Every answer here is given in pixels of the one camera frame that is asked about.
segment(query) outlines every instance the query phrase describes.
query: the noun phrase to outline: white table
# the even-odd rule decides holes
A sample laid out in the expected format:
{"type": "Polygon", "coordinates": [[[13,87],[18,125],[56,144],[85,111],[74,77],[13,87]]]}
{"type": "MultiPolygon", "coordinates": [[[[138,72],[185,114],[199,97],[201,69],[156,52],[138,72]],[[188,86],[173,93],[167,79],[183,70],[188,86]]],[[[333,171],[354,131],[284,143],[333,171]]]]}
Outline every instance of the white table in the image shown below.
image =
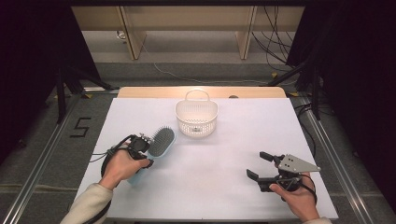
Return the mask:
{"type": "MultiPolygon", "coordinates": [[[[129,134],[152,136],[163,125],[177,133],[165,157],[156,160],[136,186],[122,181],[109,218],[146,221],[296,220],[272,192],[260,192],[246,169],[274,177],[277,169],[259,157],[292,154],[315,164],[287,98],[212,99],[219,105],[216,130],[192,139],[177,128],[175,105],[183,99],[117,98],[106,117],[94,153],[105,152],[129,134]]],[[[100,179],[102,160],[90,163],[78,195],[100,179]]],[[[312,173],[321,216],[337,219],[320,173],[312,173]]]]}

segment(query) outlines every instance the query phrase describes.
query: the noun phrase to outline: gray floor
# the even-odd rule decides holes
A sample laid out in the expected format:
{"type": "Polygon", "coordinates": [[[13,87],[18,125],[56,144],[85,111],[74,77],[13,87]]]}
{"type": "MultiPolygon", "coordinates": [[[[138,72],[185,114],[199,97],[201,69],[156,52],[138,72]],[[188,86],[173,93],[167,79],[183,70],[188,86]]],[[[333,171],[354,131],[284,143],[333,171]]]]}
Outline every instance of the gray floor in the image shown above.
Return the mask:
{"type": "MultiPolygon", "coordinates": [[[[85,32],[84,35],[102,79],[113,86],[257,86],[272,80],[274,72],[282,74],[267,64],[265,53],[254,40],[247,60],[240,60],[234,35],[230,32],[150,32],[137,61],[130,60],[126,44],[116,38],[116,32],[85,32]]],[[[287,36],[282,37],[285,42],[289,41],[287,36]]],[[[279,46],[273,44],[272,50],[282,56],[279,46]]],[[[269,58],[268,62],[275,68],[289,69],[274,58],[269,58]]],[[[281,85],[286,92],[294,92],[294,80],[295,77],[281,85]]],[[[85,87],[94,86],[90,82],[83,84],[85,87]]],[[[14,150],[0,167],[2,220],[55,129],[58,114],[54,96],[55,92],[30,132],[24,136],[27,146],[14,150]]],[[[75,198],[111,100],[116,96],[102,92],[78,99],[19,223],[60,222],[75,198]],[[72,137],[84,132],[75,129],[80,118],[90,118],[80,123],[89,130],[85,137],[72,137]]],[[[72,99],[75,98],[68,98],[67,102],[72,102],[72,99]]],[[[294,105],[302,103],[301,97],[291,97],[290,100],[294,105]]],[[[352,155],[353,148],[326,99],[322,97],[320,101],[321,123],[363,198],[373,223],[396,223],[395,214],[372,178],[359,158],[352,155]]],[[[321,175],[340,217],[333,223],[359,223],[307,114],[302,116],[302,121],[314,136],[316,162],[322,168],[321,175]]],[[[306,139],[313,148],[308,135],[306,139]]]]}

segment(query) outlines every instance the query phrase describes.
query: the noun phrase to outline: sleeve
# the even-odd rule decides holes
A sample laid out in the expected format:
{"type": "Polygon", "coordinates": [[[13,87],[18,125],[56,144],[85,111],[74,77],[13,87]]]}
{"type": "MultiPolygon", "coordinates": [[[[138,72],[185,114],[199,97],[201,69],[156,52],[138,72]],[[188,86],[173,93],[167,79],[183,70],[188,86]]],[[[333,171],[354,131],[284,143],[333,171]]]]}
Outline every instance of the sleeve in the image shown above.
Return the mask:
{"type": "Polygon", "coordinates": [[[328,218],[321,217],[321,218],[318,218],[318,219],[306,221],[303,224],[331,224],[331,223],[332,222],[328,218]]]}
{"type": "MultiPolygon", "coordinates": [[[[99,212],[111,201],[113,191],[99,184],[91,184],[79,195],[70,207],[70,211],[62,220],[61,224],[84,223],[99,212]]],[[[95,223],[102,223],[106,214],[95,223]]]]}

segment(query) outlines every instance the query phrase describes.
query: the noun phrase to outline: hand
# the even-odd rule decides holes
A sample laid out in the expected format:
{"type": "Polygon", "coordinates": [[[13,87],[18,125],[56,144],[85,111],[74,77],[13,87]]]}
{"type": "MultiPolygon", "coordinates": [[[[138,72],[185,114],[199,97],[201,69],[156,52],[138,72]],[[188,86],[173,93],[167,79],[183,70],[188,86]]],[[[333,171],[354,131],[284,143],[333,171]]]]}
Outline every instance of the hand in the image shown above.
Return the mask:
{"type": "MultiPolygon", "coordinates": [[[[303,184],[314,189],[311,179],[303,176],[303,184]]],[[[315,204],[314,195],[307,189],[299,188],[293,192],[282,189],[278,184],[272,184],[270,189],[281,196],[288,204],[291,212],[294,213],[302,222],[319,218],[318,210],[315,204]]]]}
{"type": "Polygon", "coordinates": [[[133,176],[140,168],[149,165],[149,160],[135,161],[126,150],[118,150],[107,164],[99,184],[113,190],[121,180],[133,176]]]}

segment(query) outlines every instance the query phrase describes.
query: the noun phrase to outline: plastic basket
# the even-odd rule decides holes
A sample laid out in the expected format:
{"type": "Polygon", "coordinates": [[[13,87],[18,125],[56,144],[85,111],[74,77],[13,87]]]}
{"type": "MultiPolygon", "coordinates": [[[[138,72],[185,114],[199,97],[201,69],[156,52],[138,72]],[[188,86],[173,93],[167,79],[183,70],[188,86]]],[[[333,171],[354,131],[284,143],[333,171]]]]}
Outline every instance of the plastic basket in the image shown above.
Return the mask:
{"type": "Polygon", "coordinates": [[[218,105],[210,101],[209,94],[201,89],[193,89],[186,93],[184,101],[176,105],[178,128],[182,133],[193,138],[202,138],[210,135],[216,128],[218,105]],[[188,98],[193,91],[206,94],[206,100],[191,100],[188,98]]]}

